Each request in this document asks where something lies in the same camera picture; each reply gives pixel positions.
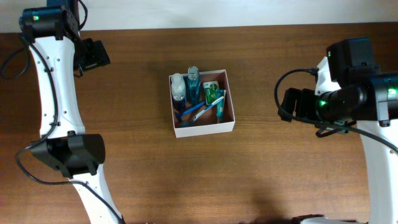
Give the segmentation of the teal mouthwash bottle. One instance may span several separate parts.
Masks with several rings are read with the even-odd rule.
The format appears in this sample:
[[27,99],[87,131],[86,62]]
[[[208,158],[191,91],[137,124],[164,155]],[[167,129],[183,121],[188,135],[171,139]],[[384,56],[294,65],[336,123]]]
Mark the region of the teal mouthwash bottle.
[[196,66],[188,68],[188,90],[192,105],[197,105],[200,101],[200,73]]

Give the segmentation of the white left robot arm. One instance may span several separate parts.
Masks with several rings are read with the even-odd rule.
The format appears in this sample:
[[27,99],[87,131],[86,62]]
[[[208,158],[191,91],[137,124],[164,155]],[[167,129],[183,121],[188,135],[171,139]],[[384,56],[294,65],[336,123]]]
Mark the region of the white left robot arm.
[[110,63],[101,41],[82,39],[86,21],[80,19],[82,1],[47,1],[45,7],[25,9],[19,19],[21,39],[34,58],[41,103],[40,139],[16,154],[16,162],[32,180],[20,156],[30,152],[64,177],[59,185],[73,185],[91,223],[124,223],[112,200],[105,176],[105,145],[100,134],[85,131],[78,109],[75,81],[84,72]]

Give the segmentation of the blue disposable razor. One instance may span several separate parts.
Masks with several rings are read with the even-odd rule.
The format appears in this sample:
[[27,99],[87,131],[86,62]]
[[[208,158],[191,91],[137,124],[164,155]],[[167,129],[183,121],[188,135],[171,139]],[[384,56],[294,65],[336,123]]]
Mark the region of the blue disposable razor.
[[191,106],[189,109],[187,109],[187,110],[185,110],[185,111],[183,111],[183,112],[175,112],[175,116],[176,116],[176,118],[177,118],[177,120],[178,120],[179,122],[182,122],[182,117],[183,117],[183,116],[188,115],[188,114],[190,114],[190,113],[192,113],[192,112],[194,112],[194,111],[200,109],[200,108],[201,108],[202,106],[204,106],[205,104],[206,104],[205,101],[201,101],[201,102],[199,102],[199,104],[194,105],[194,106]]

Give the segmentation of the white open cardboard box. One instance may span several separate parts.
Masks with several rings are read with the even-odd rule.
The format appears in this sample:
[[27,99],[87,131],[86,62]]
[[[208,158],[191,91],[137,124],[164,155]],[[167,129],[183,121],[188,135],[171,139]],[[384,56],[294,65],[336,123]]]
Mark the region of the white open cardboard box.
[[235,124],[226,70],[169,76],[172,119],[177,138],[231,132]]

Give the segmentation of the green soap box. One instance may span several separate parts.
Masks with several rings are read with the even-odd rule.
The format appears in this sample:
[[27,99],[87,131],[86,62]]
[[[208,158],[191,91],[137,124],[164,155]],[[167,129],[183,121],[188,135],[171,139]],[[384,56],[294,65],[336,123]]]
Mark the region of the green soap box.
[[212,104],[217,99],[217,90],[220,89],[218,81],[203,82],[205,101],[207,105]]

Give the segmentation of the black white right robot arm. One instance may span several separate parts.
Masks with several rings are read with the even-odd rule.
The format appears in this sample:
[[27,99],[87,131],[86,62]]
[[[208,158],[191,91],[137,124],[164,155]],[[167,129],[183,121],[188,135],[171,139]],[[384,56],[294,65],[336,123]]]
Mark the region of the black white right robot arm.
[[397,223],[397,72],[382,72],[367,37],[330,45],[316,68],[314,90],[274,97],[284,121],[311,124],[318,138],[360,135],[369,185],[369,223]]

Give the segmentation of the purple foam pump bottle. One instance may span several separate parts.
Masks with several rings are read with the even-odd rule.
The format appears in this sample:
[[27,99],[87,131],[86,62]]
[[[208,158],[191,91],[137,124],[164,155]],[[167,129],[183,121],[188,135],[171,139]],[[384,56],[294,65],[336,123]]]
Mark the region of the purple foam pump bottle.
[[173,106],[177,111],[184,111],[187,104],[185,80],[180,73],[175,73],[171,77],[171,82]]

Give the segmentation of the blue white toothbrush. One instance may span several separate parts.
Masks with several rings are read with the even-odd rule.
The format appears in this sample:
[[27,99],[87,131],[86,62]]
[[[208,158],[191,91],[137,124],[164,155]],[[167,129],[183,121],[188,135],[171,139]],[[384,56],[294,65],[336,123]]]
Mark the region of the blue white toothbrush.
[[203,114],[205,114],[208,110],[210,110],[212,107],[214,107],[217,103],[221,102],[224,99],[223,96],[217,98],[214,102],[212,102],[212,104],[208,105],[205,109],[201,110],[200,112],[198,112],[194,118],[188,122],[188,121],[182,121],[180,123],[180,127],[181,128],[186,128],[186,127],[190,127],[193,126],[194,122],[201,117]]

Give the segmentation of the green white toothpaste tube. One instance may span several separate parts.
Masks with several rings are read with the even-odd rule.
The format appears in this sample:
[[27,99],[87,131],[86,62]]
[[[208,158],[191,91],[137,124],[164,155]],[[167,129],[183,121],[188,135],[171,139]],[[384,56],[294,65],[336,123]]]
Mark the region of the green white toothpaste tube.
[[226,91],[225,90],[217,90],[216,91],[216,96],[217,98],[223,97],[222,100],[217,102],[217,114],[216,114],[216,123],[220,124],[223,122],[223,115],[224,115],[224,101],[225,101],[225,96],[226,96]]

